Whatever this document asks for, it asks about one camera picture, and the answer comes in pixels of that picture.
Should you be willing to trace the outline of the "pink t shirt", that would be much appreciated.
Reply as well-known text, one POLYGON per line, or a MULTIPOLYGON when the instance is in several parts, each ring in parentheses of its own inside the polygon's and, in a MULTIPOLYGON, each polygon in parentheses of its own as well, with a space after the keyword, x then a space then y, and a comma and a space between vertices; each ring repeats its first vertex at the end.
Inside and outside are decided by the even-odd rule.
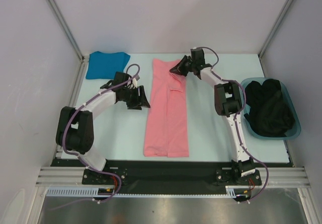
POLYGON ((186 78, 170 72, 179 63, 152 61, 150 93, 143 154, 145 157, 189 156, 186 78))

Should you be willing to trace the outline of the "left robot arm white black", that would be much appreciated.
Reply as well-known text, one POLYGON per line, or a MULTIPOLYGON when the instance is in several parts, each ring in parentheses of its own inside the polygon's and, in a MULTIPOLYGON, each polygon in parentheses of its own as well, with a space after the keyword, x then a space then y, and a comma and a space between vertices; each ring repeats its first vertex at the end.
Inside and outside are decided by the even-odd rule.
POLYGON ((94 120, 118 102, 126 103, 129 110, 150 108, 144 86, 138 84, 138 79, 137 74, 131 76, 118 71, 96 95, 78 108, 65 106, 60 111, 55 139, 57 145, 89 169, 95 169, 93 178, 100 184, 110 180, 111 172, 105 168, 106 159, 94 147, 94 120))

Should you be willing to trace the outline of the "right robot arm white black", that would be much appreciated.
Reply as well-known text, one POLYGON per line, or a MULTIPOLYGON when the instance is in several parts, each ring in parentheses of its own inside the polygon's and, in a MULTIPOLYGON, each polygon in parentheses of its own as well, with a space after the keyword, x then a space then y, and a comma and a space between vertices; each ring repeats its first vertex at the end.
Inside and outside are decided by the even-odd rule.
POLYGON ((244 184, 256 175, 254 158, 248 152, 242 128, 241 111, 245 108, 246 94, 240 92, 237 81, 224 79, 214 71, 215 65, 205 60, 204 49, 213 51, 208 47, 191 49, 190 55, 184 55, 170 73, 186 77, 191 72, 213 87, 215 111, 227 126, 232 147, 232 179, 237 184, 244 184))

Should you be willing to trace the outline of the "folded blue t shirt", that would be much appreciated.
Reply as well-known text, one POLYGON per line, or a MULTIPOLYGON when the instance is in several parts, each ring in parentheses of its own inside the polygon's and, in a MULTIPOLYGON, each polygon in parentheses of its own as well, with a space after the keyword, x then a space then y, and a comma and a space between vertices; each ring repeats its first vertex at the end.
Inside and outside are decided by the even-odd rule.
POLYGON ((96 51, 90 54, 87 80, 113 79, 116 72, 123 72, 130 60, 125 52, 103 53, 96 51))

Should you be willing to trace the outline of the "black t shirt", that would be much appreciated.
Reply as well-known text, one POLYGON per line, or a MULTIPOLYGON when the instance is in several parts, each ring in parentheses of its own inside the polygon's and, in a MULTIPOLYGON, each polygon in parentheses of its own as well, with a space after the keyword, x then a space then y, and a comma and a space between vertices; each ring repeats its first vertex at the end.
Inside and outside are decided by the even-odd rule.
POLYGON ((244 117, 251 129, 259 136, 285 137, 295 119, 284 101, 280 82, 275 79, 263 83, 251 81, 245 91, 250 111, 244 117))

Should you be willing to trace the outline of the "left aluminium corner post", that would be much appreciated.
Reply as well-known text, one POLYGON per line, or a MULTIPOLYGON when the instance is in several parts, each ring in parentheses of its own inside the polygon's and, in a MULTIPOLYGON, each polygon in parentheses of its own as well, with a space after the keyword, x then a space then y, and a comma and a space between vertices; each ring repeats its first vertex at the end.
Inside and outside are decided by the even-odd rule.
POLYGON ((68 42, 70 43, 78 60, 80 62, 83 62, 85 57, 82 54, 80 47, 78 46, 76 39, 75 39, 75 37, 74 37, 66 19, 65 19, 61 9, 59 8, 59 5, 57 4, 56 0, 46 0, 46 2, 48 3, 49 8, 51 9, 54 17, 56 18, 59 26, 61 27, 64 35, 66 36, 68 42))

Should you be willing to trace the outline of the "aluminium corner post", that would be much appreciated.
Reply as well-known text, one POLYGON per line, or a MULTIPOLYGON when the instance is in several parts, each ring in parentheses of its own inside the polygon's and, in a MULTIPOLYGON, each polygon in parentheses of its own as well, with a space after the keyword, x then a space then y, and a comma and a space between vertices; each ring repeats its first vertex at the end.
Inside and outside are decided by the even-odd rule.
POLYGON ((56 18, 59 26, 61 27, 64 35, 66 36, 68 42, 70 43, 78 60, 80 62, 83 62, 85 57, 82 54, 80 47, 78 46, 76 39, 75 39, 75 37, 74 37, 66 19, 65 19, 61 9, 59 8, 59 5, 57 4, 56 0, 46 0, 46 2, 48 3, 49 8, 51 9, 54 17, 56 18))
POLYGON ((268 36, 266 37, 259 53, 258 53, 258 57, 259 60, 261 60, 266 52, 266 50, 268 49, 268 47, 270 46, 272 40, 274 39, 274 37, 276 36, 279 28, 281 27, 283 21, 286 18, 287 13, 289 12, 291 6, 293 5, 295 0, 286 0, 280 13, 278 14, 277 19, 275 20, 273 27, 271 28, 268 36))

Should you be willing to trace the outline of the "right aluminium corner post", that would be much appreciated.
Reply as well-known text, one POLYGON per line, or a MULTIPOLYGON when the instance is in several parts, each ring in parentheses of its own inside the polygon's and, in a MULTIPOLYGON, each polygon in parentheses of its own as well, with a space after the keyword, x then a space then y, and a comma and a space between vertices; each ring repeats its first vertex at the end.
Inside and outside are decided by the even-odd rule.
POLYGON ((283 21, 286 18, 287 13, 289 12, 291 6, 293 5, 295 0, 286 0, 280 13, 278 14, 277 19, 275 20, 273 27, 271 28, 268 36, 266 37, 259 53, 258 53, 258 57, 259 60, 261 60, 266 52, 266 50, 268 49, 268 47, 270 46, 272 40, 274 39, 274 37, 276 36, 279 28, 281 27, 283 21))

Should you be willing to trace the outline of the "aluminium front frame rail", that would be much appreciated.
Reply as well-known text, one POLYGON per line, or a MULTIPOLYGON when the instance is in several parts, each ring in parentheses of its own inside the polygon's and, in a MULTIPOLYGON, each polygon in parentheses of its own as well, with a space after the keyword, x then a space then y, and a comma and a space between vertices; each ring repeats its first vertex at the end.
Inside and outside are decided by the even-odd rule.
MULTIPOLYGON (((36 186, 80 186, 90 176, 83 167, 43 167, 40 170, 36 186)), ((269 177, 268 188, 310 188, 304 168, 258 168, 262 181, 269 177)))

